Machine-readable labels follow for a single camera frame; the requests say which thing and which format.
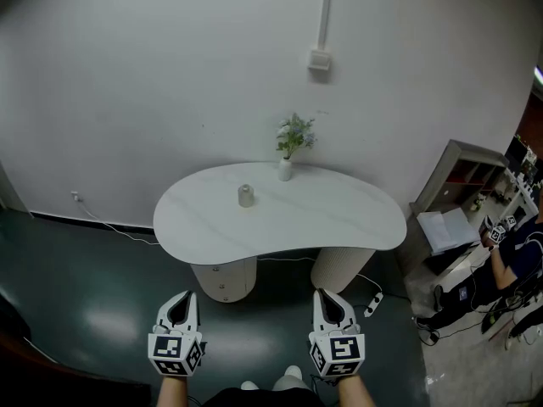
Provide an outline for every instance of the flower arrangement in vase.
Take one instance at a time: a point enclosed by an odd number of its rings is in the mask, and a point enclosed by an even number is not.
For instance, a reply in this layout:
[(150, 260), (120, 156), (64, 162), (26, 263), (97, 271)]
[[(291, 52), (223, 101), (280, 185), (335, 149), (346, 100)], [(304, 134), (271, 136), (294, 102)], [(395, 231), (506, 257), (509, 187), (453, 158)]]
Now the flower arrangement in vase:
[(288, 181), (292, 175), (290, 159), (298, 149), (312, 148), (316, 142), (312, 131), (314, 119), (303, 120), (296, 113), (290, 119), (279, 122), (277, 129), (277, 151), (283, 151), (279, 162), (278, 177), (280, 181)]

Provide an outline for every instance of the power plug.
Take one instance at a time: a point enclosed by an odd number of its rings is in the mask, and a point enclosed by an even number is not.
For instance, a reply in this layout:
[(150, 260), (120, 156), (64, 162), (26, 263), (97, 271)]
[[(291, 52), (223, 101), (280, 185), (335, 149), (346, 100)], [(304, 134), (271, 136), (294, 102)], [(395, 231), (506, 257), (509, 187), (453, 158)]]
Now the power plug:
[(79, 192), (70, 192), (70, 194), (76, 202), (83, 202), (83, 198), (79, 195)]
[(364, 316), (366, 318), (369, 318), (375, 313), (375, 309), (379, 306), (379, 304), (383, 301), (383, 294), (377, 293), (375, 294), (375, 297), (373, 298), (372, 302), (368, 305), (368, 309), (364, 312)]

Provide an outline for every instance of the baseboard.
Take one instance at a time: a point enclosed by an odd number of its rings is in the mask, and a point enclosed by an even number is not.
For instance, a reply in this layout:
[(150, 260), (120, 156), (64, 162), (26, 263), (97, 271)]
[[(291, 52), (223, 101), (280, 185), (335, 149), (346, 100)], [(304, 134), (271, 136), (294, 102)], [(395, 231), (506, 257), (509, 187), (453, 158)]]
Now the baseboard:
[[(95, 220), (81, 220), (81, 219), (74, 219), (71, 217), (59, 217), (57, 215), (38, 213), (36, 211), (31, 211), (31, 215), (33, 215), (37, 219), (56, 221), (58, 223), (65, 223), (66, 225), (91, 227), (92, 229), (103, 229), (105, 231), (111, 231), (111, 228)], [(115, 229), (121, 232), (154, 236), (154, 229), (152, 227), (119, 225), (117, 223), (110, 223), (110, 224)]]

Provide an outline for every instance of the light fixture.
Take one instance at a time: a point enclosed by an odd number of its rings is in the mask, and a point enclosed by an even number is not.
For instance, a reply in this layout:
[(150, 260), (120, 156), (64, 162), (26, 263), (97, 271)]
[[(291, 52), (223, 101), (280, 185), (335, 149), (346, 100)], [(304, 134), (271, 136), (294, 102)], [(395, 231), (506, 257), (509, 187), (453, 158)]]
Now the light fixture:
[(539, 69), (538, 66), (536, 66), (534, 68), (534, 75), (535, 75), (535, 78), (537, 79), (537, 81), (543, 85), (543, 74), (541, 74), (541, 70)]

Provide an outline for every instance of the vase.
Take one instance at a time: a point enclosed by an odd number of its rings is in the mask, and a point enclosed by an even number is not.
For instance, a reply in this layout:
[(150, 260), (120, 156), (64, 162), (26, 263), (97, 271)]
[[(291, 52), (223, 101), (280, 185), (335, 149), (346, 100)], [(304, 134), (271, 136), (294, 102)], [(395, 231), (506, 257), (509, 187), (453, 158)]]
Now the vase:
[(277, 168), (277, 176), (279, 181), (288, 181), (292, 175), (292, 163), (289, 159), (281, 159)]

